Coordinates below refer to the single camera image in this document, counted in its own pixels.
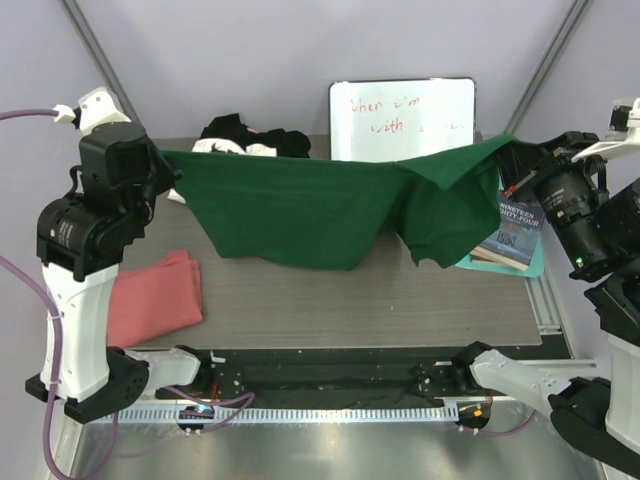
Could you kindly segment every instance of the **green shirt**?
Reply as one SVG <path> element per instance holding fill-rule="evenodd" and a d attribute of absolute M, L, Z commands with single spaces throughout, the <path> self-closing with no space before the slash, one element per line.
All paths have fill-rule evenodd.
<path fill-rule="evenodd" d="M 498 164 L 513 137 L 399 162 L 164 152 L 177 191 L 224 258 L 349 270 L 396 232 L 416 264 L 458 262 L 500 224 Z"/>

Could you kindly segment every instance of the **white wall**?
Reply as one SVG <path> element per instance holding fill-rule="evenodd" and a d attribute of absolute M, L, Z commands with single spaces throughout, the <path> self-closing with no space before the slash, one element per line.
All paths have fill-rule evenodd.
<path fill-rule="evenodd" d="M 5 2 L 0 14 L 0 112 L 77 104 L 100 77 L 55 1 Z M 41 279 L 35 255 L 42 208 L 70 187 L 80 136 L 51 118 L 0 123 L 0 254 Z M 24 393 L 42 368 L 46 323 L 39 300 L 0 271 L 0 476 L 43 478 L 44 404 Z"/>
<path fill-rule="evenodd" d="M 593 2 L 517 135 L 523 140 L 543 141 L 567 130 L 581 130 L 602 137 L 613 100 L 640 96 L 640 63 L 636 59 L 639 19 L 637 0 Z M 640 176 L 639 160 L 631 156 L 609 164 L 612 194 Z M 547 271 L 562 293 L 577 353 L 597 358 L 606 366 L 605 335 L 599 330 L 593 306 L 582 295 L 588 285 L 567 277 L 571 266 L 553 232 L 545 232 L 544 242 Z"/>
<path fill-rule="evenodd" d="M 478 128 L 500 132 L 569 0 L 81 0 L 152 136 L 240 112 L 327 133 L 337 80 L 470 75 Z"/>

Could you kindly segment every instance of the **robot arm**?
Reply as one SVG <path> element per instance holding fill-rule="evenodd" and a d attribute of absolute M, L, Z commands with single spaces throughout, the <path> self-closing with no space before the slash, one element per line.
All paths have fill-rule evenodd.
<path fill-rule="evenodd" d="M 528 404 L 577 450 L 613 467 L 615 475 L 640 478 L 640 179 L 609 198 L 600 156 L 640 151 L 640 99 L 614 109 L 611 128 L 627 132 L 626 138 L 598 142 L 594 134 L 567 132 L 498 152 L 506 191 L 542 205 L 575 268 L 570 277 L 595 282 L 608 275 L 585 296 L 608 334 L 611 381 L 545 373 L 479 343 L 452 363 L 466 388 L 495 389 Z"/>
<path fill-rule="evenodd" d="M 38 219 L 37 254 L 62 322 L 57 395 L 66 400 L 68 416 L 87 423 L 130 406 L 145 390 L 189 385 L 206 367 L 186 347 L 144 353 L 107 348 L 109 300 L 124 248 L 144 237 L 156 196 L 173 187 L 179 173 L 108 90 L 83 97 L 75 119 L 65 112 L 67 121 L 80 117 L 81 165 L 71 169 L 71 191 Z M 53 349 L 49 318 L 44 368 L 26 383 L 43 401 Z"/>

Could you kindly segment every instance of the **red handwriting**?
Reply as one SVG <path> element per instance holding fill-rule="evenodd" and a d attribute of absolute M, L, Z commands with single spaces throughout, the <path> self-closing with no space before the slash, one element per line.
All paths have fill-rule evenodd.
<path fill-rule="evenodd" d="M 353 113 L 369 113 L 376 112 L 384 107 L 382 102 L 365 102 L 361 98 L 357 100 L 350 100 L 351 102 L 351 111 Z M 404 100 L 394 101 L 393 106 L 395 108 L 401 107 L 416 107 L 420 104 L 420 97 L 416 97 L 413 99 L 408 99 L 404 97 Z"/>
<path fill-rule="evenodd" d="M 374 132 L 374 133 L 382 133 L 382 132 L 398 133 L 398 132 L 403 132 L 404 131 L 404 125 L 402 124 L 400 119 L 398 119 L 398 117 L 396 117 L 393 120 L 391 120 L 390 122 L 387 121 L 382 126 L 373 126 L 372 125 L 371 126 L 371 131 Z"/>
<path fill-rule="evenodd" d="M 402 122 L 402 120 L 400 120 L 398 117 L 394 118 L 393 120 L 389 121 L 387 120 L 384 124 L 380 125 L 370 125 L 369 127 L 371 129 L 371 131 L 373 133 L 398 133 L 398 132 L 404 132 L 404 123 Z M 442 128 L 444 130 L 457 130 L 459 128 L 464 128 L 464 125 L 457 125 L 454 123 L 448 123 L 444 126 L 441 127 L 427 127 L 425 128 L 424 125 L 420 126 L 420 132 L 421 133 L 429 133 L 429 132 L 433 132 L 438 130 L 438 128 Z"/>
<path fill-rule="evenodd" d="M 381 108 L 382 102 L 365 103 L 361 98 L 359 98 L 357 102 L 351 100 L 351 111 L 354 113 L 375 112 L 376 110 L 380 110 Z"/>
<path fill-rule="evenodd" d="M 457 130 L 458 128 L 464 128 L 464 126 L 463 125 L 457 125 L 455 123 L 447 123 L 442 128 L 444 128 L 445 130 Z M 426 131 L 428 131 L 428 129 L 425 129 L 424 125 L 421 125 L 420 126 L 420 132 L 426 132 Z"/>

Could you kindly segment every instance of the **metal frame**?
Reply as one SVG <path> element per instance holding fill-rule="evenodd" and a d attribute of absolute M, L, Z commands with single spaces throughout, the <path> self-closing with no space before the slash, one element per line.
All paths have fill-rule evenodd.
<path fill-rule="evenodd" d="M 541 335 L 559 334 L 562 332 L 562 314 L 556 302 L 551 282 L 546 273 L 537 278 L 525 279 L 533 314 L 538 323 Z"/>
<path fill-rule="evenodd" d="M 567 43 L 569 43 L 569 39 L 575 32 L 580 20 L 584 18 L 584 15 L 587 13 L 587 9 L 591 6 L 591 3 L 591 0 L 574 0 L 569 7 L 564 19 L 560 23 L 560 27 L 553 36 L 549 47 L 544 52 L 540 64 L 533 73 L 531 80 L 529 80 L 529 84 L 522 94 L 516 109 L 511 114 L 511 118 L 504 129 L 505 133 L 514 133 L 518 129 L 518 126 L 526 116 L 529 108 L 531 108 L 533 100 L 536 98 L 547 78 L 549 78 L 549 75 L 553 71 L 553 68 L 558 63 L 558 59 L 562 55 L 564 48 Z"/>
<path fill-rule="evenodd" d="M 134 122 L 140 123 L 140 118 L 133 108 L 127 92 L 125 92 L 122 83 L 120 83 L 120 79 L 111 66 L 107 55 L 104 53 L 104 50 L 102 50 L 102 46 L 96 38 L 95 33 L 93 33 L 84 13 L 82 13 L 82 9 L 80 8 L 80 5 L 78 5 L 78 2 L 76 0 L 58 1 L 64 12 L 67 14 L 67 17 L 73 25 L 76 33 L 80 37 L 82 44 L 87 49 L 91 60 L 93 60 L 94 65 L 98 69 L 98 72 L 100 72 L 100 75 L 107 84 L 107 87 L 109 87 L 113 93 L 117 95 L 118 100 L 120 100 L 120 105 L 122 106 L 124 113 L 126 113 Z"/>

